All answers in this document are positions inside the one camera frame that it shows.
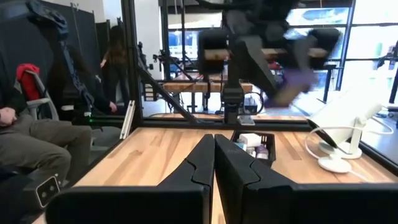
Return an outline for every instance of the hand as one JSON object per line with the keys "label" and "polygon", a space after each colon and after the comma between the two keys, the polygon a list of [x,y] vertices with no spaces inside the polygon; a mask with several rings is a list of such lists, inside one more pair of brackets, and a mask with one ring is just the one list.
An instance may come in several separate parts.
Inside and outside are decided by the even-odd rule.
{"label": "hand", "polygon": [[111,108],[112,113],[115,113],[118,110],[118,107],[113,102],[109,103],[109,108]]}
{"label": "hand", "polygon": [[103,60],[103,61],[101,62],[101,68],[104,67],[105,63],[106,63],[106,60]]}
{"label": "hand", "polygon": [[0,126],[6,127],[12,125],[12,122],[16,121],[17,117],[15,110],[12,108],[3,108],[0,110]]}

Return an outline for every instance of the red bag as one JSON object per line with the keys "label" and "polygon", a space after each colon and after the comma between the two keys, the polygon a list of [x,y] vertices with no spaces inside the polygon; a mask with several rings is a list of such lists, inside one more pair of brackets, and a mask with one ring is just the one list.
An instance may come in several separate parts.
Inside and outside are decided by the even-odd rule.
{"label": "red bag", "polygon": [[30,101],[41,99],[40,91],[37,89],[35,78],[32,74],[27,73],[27,70],[37,74],[40,73],[40,68],[36,65],[29,63],[20,64],[17,67],[17,81],[21,84],[21,87],[26,94],[27,100]]}

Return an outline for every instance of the white panel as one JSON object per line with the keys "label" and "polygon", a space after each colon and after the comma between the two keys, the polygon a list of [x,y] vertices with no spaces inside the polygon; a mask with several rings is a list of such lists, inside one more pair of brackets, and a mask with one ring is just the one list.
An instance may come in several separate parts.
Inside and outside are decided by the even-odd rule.
{"label": "white panel", "polygon": [[[147,64],[154,64],[152,56],[159,54],[162,48],[162,26],[160,18],[160,7],[155,0],[135,0],[137,41],[144,45],[143,51],[147,55]],[[117,24],[117,17],[122,17],[121,2],[117,0],[103,0],[105,18],[111,21],[111,25]],[[158,65],[150,70],[152,77],[163,79],[163,72],[160,72]]]}
{"label": "white panel", "polygon": [[[152,56],[159,54],[162,39],[160,30],[160,11],[159,2],[155,0],[135,0],[136,22],[137,22],[137,41],[144,45],[143,51],[147,55],[147,64],[154,63]],[[154,69],[150,70],[152,77],[163,79],[163,73],[159,71],[159,66],[154,64]]]}

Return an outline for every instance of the knee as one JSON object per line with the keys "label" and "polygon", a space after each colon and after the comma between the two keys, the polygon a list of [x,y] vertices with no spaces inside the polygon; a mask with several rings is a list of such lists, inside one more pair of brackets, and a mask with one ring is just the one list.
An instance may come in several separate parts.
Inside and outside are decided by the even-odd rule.
{"label": "knee", "polygon": [[67,172],[69,170],[71,159],[72,156],[66,149],[54,146],[49,156],[45,158],[46,161],[44,161],[44,164],[48,164],[48,166],[53,168],[65,169]]}
{"label": "knee", "polygon": [[75,126],[75,133],[80,139],[90,139],[92,129],[90,126]]}

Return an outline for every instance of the purple gripper pad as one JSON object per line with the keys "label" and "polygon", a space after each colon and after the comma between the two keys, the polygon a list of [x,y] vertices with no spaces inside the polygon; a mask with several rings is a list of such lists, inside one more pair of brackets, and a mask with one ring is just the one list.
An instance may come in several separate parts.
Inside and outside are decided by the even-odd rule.
{"label": "purple gripper pad", "polygon": [[303,92],[308,92],[317,83],[317,75],[313,70],[284,70],[284,81],[280,84],[279,92],[273,98],[264,102],[265,108],[287,108],[293,100]]}

